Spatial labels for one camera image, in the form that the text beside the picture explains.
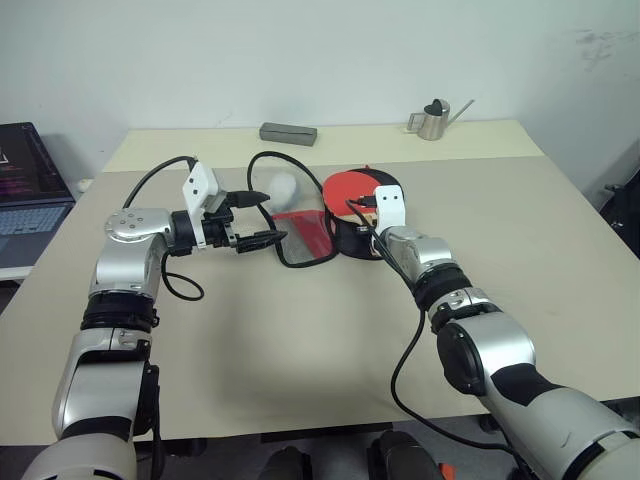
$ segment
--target gray box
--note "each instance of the gray box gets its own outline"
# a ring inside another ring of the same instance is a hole
[[[280,123],[265,122],[260,127],[260,138],[270,142],[292,143],[310,147],[316,141],[318,129],[282,125]]]

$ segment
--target laptop screen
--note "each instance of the laptop screen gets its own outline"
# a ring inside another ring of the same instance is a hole
[[[72,200],[31,123],[0,125],[0,204]]]

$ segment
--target white wall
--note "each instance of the white wall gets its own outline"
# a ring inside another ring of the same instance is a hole
[[[33,121],[72,181],[129,128],[475,98],[466,119],[519,119],[586,191],[638,137],[638,18],[637,0],[0,0],[0,122]]]

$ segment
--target laptop keyboard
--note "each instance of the laptop keyboard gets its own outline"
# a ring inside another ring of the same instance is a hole
[[[30,208],[0,212],[0,235],[50,232],[65,207]]]

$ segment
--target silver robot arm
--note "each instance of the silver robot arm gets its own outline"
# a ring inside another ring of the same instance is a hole
[[[478,397],[540,478],[639,478],[640,431],[540,375],[525,330],[472,286],[444,240],[404,225],[394,197],[404,203],[397,186],[376,190],[377,230],[427,312],[451,386]]]
[[[207,245],[243,253],[284,236],[273,231],[235,235],[230,208],[269,197],[227,193],[210,169],[190,166],[183,187],[187,210],[124,208],[107,220],[87,309],[53,405],[58,441],[36,457],[23,479],[136,478],[134,436],[151,429],[159,435],[159,371],[149,356],[166,256],[188,255]]]

